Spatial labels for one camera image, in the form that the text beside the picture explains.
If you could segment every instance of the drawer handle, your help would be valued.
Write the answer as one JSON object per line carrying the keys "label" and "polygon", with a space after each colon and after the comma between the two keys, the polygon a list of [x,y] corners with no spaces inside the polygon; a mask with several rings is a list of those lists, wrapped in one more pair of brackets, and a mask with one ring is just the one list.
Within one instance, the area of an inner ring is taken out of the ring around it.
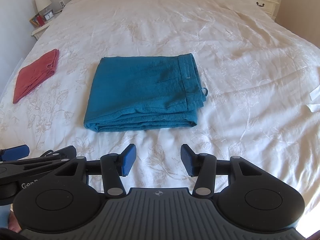
{"label": "drawer handle", "polygon": [[257,2],[257,5],[260,6],[260,7],[264,7],[264,3],[262,5],[259,5],[259,3]]}

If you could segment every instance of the red folded cloth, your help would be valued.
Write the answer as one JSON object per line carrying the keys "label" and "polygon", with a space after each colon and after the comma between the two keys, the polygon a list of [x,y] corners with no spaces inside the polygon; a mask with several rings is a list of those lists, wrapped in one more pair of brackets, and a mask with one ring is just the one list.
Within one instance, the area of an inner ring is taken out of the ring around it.
{"label": "red folded cloth", "polygon": [[54,49],[19,71],[13,95],[14,104],[56,72],[58,57],[59,50]]}

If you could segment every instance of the crosshair logo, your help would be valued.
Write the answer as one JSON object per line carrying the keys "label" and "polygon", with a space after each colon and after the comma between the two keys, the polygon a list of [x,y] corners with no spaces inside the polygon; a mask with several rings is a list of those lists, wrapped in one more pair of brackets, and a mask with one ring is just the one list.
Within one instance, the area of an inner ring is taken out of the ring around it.
{"label": "crosshair logo", "polygon": [[160,190],[156,191],[154,194],[156,194],[158,197],[160,197],[161,195],[163,195],[164,193]]}

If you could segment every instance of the white bedspread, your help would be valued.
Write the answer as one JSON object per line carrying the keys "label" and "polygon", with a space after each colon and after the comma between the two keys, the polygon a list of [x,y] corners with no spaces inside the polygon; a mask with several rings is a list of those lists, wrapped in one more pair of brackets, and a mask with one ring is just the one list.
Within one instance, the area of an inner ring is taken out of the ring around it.
{"label": "white bedspread", "polygon": [[[306,104],[319,84],[320,50],[274,23],[250,0],[73,0],[22,66],[60,50],[57,73],[12,104],[0,104],[1,148],[26,143],[36,157],[74,145],[88,160],[138,149],[130,187],[189,187],[183,143],[228,160],[240,155],[292,187],[311,210],[320,200],[320,113]],[[83,127],[101,57],[193,53],[209,95],[198,125],[95,133]],[[227,177],[216,181],[216,191]],[[101,177],[91,185],[101,190]]]}

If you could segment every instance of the nightstand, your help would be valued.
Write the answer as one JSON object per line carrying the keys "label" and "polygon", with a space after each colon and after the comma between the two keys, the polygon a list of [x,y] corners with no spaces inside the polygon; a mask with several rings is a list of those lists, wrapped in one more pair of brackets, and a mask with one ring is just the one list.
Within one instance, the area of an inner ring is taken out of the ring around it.
{"label": "nightstand", "polygon": [[37,40],[40,39],[41,35],[45,32],[45,30],[54,22],[54,20],[60,15],[61,12],[56,13],[53,18],[45,22],[45,25],[36,28],[31,36],[34,36]]}
{"label": "nightstand", "polygon": [[259,6],[266,14],[268,14],[273,20],[276,18],[273,16],[276,5],[279,4],[277,0],[252,0],[256,6]]}

